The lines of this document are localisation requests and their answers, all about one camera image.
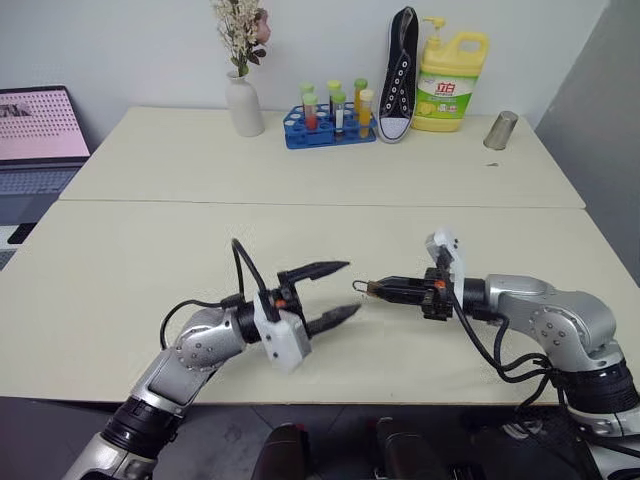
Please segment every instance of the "laptop screen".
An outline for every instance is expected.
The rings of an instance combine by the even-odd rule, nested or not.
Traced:
[[[65,87],[0,90],[0,165],[88,157]]]

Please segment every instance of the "white vase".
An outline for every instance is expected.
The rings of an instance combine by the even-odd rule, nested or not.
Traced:
[[[227,77],[227,106],[236,132],[243,137],[260,135],[264,132],[264,121],[255,88],[247,82],[246,75],[239,77],[238,72],[229,72]]]

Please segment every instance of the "pink flower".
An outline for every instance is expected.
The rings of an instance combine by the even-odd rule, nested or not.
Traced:
[[[256,42],[262,45],[267,43],[271,36],[271,29],[269,25],[267,25],[268,18],[269,14],[267,11],[264,8],[260,8],[256,15]]]

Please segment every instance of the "yellow detergent bottle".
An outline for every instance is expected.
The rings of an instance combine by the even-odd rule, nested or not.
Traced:
[[[464,117],[471,92],[489,50],[484,33],[460,32],[446,45],[440,42],[444,18],[427,17],[436,34],[427,40],[416,90],[416,108],[411,126],[431,132],[453,132]],[[473,52],[461,50],[463,42],[477,43]]]

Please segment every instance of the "black sneaker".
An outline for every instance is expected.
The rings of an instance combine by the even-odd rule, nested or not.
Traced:
[[[405,7],[389,27],[389,64],[378,108],[378,133],[385,142],[399,141],[411,126],[417,50],[418,16],[413,8]]]

